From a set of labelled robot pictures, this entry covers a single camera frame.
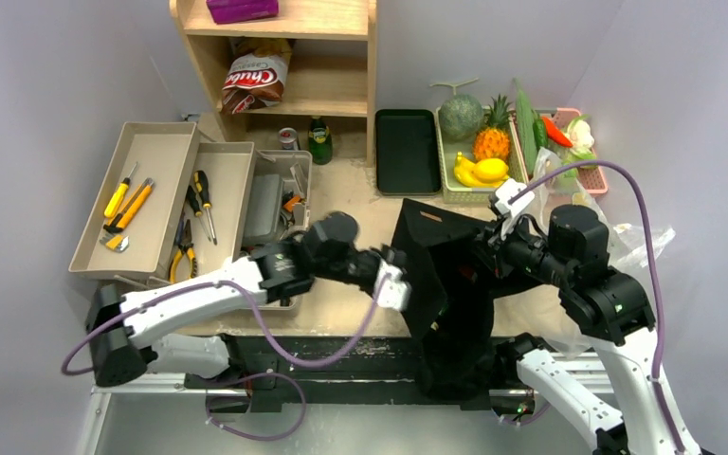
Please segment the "black fabric tote bag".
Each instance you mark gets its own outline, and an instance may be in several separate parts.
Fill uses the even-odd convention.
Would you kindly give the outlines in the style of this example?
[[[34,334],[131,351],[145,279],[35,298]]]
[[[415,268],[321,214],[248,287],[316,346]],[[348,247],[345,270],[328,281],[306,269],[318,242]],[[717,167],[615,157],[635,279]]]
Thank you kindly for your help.
[[[416,383],[431,399],[466,401],[485,393],[495,365],[494,301],[536,287],[518,271],[505,278],[478,256],[488,222],[404,199],[391,246],[406,256],[411,286],[402,316],[419,344]]]

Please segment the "clear plastic grocery bag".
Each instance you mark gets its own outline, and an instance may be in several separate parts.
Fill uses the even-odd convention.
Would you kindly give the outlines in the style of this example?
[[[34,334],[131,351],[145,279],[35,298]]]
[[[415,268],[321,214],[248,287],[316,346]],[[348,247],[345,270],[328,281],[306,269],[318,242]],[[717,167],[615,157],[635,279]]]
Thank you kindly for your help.
[[[610,252],[610,237],[616,233],[603,222],[603,215],[581,204],[562,205],[550,215],[546,243],[558,259],[569,265],[569,285],[556,286],[568,316],[586,337],[610,341],[617,346],[627,336],[646,329],[654,340],[652,362],[660,364],[664,354],[664,308],[656,259],[676,237],[673,227],[654,232],[642,191],[623,167],[607,160],[575,161],[537,177],[527,187],[533,192],[570,170],[605,167],[621,174],[638,204],[642,225],[622,226],[624,253]]]

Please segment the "green perrier glass bottle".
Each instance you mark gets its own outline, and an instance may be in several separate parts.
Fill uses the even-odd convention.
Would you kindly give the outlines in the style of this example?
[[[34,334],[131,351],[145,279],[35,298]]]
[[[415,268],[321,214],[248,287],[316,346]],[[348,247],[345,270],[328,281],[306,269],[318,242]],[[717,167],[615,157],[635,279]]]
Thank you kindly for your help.
[[[316,165],[329,163],[333,158],[330,128],[321,116],[312,116],[308,131],[309,152]]]

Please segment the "red silver soda can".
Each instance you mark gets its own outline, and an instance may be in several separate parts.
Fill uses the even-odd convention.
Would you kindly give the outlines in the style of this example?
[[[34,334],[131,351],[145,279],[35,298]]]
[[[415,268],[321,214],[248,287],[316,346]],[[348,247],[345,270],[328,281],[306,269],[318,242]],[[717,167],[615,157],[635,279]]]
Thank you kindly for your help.
[[[300,149],[299,134],[294,128],[282,128],[278,132],[278,140],[284,150],[297,151]]]

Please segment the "orange toy carrot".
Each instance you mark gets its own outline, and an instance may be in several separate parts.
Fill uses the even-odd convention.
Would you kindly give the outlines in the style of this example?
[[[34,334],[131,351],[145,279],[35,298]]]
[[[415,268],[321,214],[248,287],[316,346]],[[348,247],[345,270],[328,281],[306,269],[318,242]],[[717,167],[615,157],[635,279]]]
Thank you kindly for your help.
[[[573,143],[569,137],[563,133],[559,128],[556,127],[554,122],[550,118],[541,118],[543,125],[545,126],[546,134],[548,138],[555,144],[565,147],[572,148]]]

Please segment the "small green toy chili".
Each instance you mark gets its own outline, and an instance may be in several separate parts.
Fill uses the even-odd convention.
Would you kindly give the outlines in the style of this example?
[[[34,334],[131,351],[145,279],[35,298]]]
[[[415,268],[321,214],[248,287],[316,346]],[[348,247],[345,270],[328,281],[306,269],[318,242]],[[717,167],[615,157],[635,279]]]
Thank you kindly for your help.
[[[533,133],[537,149],[546,148],[549,143],[545,118],[536,117],[533,122]]]

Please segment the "white toy cauliflower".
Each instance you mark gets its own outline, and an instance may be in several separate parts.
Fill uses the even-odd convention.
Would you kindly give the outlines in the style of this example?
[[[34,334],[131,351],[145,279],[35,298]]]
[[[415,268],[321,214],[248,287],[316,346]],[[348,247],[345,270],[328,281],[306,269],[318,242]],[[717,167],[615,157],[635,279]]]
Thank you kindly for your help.
[[[588,115],[578,116],[572,119],[564,129],[566,138],[572,143],[567,152],[567,157],[571,162],[596,159],[593,149],[595,139],[588,123],[589,118]]]

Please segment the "green netted toy melon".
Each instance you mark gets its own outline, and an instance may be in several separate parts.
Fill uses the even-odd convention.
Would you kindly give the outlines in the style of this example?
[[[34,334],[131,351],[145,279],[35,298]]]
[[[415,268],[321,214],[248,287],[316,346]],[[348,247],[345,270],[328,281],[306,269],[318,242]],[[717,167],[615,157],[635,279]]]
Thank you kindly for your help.
[[[472,95],[459,92],[459,88],[479,79],[464,82],[436,82],[431,86],[447,86],[452,96],[439,108],[438,120],[443,137],[448,141],[464,141],[477,134],[483,122],[483,107]]]

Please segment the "beige plastic toolbox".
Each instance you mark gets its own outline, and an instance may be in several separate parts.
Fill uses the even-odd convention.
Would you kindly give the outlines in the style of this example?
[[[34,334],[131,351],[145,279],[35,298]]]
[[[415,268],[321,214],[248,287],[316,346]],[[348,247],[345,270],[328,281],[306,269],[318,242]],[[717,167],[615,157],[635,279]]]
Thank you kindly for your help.
[[[207,239],[186,207],[187,187],[198,170],[209,178],[216,243]],[[252,142],[203,143],[192,122],[127,122],[68,270],[83,279],[125,282],[141,289],[165,285],[181,218],[191,219],[198,272],[216,270],[252,244],[244,233],[246,221],[258,208],[252,188],[267,175],[277,175],[285,192],[301,196],[294,227],[307,227],[311,170],[311,156],[305,151],[263,150]],[[103,213],[124,177],[130,177],[131,191],[146,180],[153,185],[122,233],[128,246],[116,252],[105,244]]]

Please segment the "red chips snack bag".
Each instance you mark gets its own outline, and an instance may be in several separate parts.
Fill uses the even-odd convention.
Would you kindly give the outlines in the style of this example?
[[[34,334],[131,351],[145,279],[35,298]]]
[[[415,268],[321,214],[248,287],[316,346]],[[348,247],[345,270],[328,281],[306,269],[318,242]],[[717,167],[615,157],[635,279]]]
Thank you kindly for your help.
[[[293,41],[245,37],[236,43],[235,58],[222,86],[222,110],[235,115],[278,105],[283,100]]]

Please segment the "yellow toy bell pepper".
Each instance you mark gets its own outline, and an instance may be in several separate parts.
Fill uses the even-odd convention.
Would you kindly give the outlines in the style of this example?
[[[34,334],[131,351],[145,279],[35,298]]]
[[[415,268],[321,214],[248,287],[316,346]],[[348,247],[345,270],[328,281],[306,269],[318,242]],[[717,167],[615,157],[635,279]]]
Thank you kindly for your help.
[[[509,178],[509,166],[500,158],[486,158],[474,165],[472,174],[480,184],[497,186]]]

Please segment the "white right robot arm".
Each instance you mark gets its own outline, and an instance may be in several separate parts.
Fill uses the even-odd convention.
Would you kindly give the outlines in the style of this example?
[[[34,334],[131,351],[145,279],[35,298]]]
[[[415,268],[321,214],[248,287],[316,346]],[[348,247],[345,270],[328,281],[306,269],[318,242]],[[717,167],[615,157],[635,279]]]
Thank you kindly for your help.
[[[541,395],[579,432],[594,454],[701,454],[679,414],[664,369],[646,291],[610,266],[610,232],[591,209],[554,209],[545,235],[528,214],[495,206],[497,220],[479,240],[496,274],[512,273],[557,288],[560,304],[602,362],[618,405],[613,407],[555,363],[533,336],[500,347],[499,381],[520,382]]]

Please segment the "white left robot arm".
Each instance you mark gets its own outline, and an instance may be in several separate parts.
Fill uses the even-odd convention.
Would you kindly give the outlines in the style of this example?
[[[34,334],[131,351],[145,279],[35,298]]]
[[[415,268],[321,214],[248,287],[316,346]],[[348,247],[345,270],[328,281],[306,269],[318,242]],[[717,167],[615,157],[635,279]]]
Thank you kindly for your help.
[[[145,373],[189,373],[234,387],[244,378],[245,362],[229,341],[183,336],[179,329],[239,309],[258,314],[263,305],[307,293],[317,279],[355,285],[373,307],[404,310],[411,292],[404,254],[390,246],[358,250],[357,234],[352,216],[332,212],[194,279],[127,293],[101,286],[85,322],[88,371],[103,388]]]

